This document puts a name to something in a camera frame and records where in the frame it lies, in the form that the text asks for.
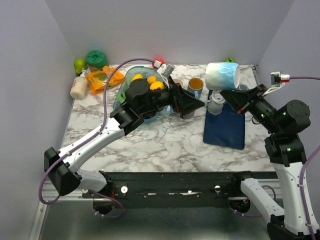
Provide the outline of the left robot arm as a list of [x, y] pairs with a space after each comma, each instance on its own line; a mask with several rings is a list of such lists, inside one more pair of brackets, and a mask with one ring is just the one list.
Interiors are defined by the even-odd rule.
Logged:
[[144, 114], [160, 112], [171, 106], [181, 117], [204, 107], [194, 94], [169, 80], [169, 87], [152, 91], [146, 79], [132, 81], [125, 91], [125, 101], [109, 114], [103, 123], [78, 141], [44, 152], [44, 170], [60, 196], [76, 189], [92, 190], [99, 197], [110, 194], [106, 174], [80, 170], [81, 166], [107, 145], [117, 141], [143, 124]]

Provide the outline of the grey white mug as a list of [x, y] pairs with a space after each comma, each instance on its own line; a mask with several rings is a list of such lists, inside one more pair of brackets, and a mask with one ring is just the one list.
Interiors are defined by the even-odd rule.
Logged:
[[219, 115], [225, 104], [226, 100], [221, 95], [221, 91], [210, 91], [208, 94], [208, 98], [205, 101], [205, 106], [207, 111], [212, 115]]

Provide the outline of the blue butterfly mug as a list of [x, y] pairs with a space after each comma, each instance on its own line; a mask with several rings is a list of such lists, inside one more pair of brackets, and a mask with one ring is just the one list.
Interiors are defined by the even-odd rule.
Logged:
[[200, 78], [192, 78], [188, 81], [187, 91], [194, 94], [196, 99], [201, 97], [204, 82]]

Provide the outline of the pink mug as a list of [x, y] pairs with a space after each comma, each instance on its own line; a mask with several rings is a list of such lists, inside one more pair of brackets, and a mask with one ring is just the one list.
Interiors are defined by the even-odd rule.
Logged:
[[184, 87], [184, 83], [182, 80], [178, 79], [178, 78], [174, 78], [173, 79], [173, 82], [176, 84], [176, 85], [180, 85], [182, 88]]

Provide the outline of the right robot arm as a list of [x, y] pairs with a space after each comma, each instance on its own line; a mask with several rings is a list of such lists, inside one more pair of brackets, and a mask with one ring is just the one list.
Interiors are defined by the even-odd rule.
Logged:
[[269, 132], [264, 140], [269, 160], [275, 169], [283, 201], [280, 207], [250, 175], [238, 175], [230, 191], [245, 194], [266, 222], [271, 240], [318, 240], [320, 225], [314, 214], [305, 176], [309, 159], [299, 133], [311, 124], [310, 109], [294, 99], [280, 109], [264, 97], [267, 88], [223, 90], [221, 96], [238, 114], [250, 114]]

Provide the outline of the purple mug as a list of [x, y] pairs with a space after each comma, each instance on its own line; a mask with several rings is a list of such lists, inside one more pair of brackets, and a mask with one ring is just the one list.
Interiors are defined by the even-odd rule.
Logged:
[[192, 111], [191, 113], [186, 114], [186, 115], [184, 116], [184, 118], [185, 118], [185, 119], [191, 119], [191, 118], [193, 118], [194, 115], [195, 115], [195, 112], [196, 112], [196, 111]]

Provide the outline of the dark teal mug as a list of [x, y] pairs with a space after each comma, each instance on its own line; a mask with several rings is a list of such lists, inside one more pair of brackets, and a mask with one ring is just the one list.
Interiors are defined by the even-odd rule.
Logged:
[[238, 87], [237, 87], [237, 90], [239, 91], [247, 91], [249, 89], [249, 87], [245, 84], [239, 84]]

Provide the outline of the light blue faceted mug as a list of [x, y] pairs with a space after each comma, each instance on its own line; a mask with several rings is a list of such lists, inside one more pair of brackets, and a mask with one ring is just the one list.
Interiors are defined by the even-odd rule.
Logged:
[[160, 111], [160, 115], [161, 116], [167, 116], [167, 115], [172, 115], [172, 114], [174, 114], [175, 112], [174, 112], [174, 110], [173, 110], [173, 108], [170, 106], [170, 105], [167, 105], [167, 106], [165, 106], [164, 108], [163, 108], [163, 110], [161, 110]]

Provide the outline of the light blue white mug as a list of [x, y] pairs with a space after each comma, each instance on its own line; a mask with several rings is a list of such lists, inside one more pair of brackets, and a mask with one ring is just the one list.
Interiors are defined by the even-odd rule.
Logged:
[[204, 79], [209, 90], [235, 90], [240, 84], [240, 66], [235, 62], [211, 62], [206, 66]]

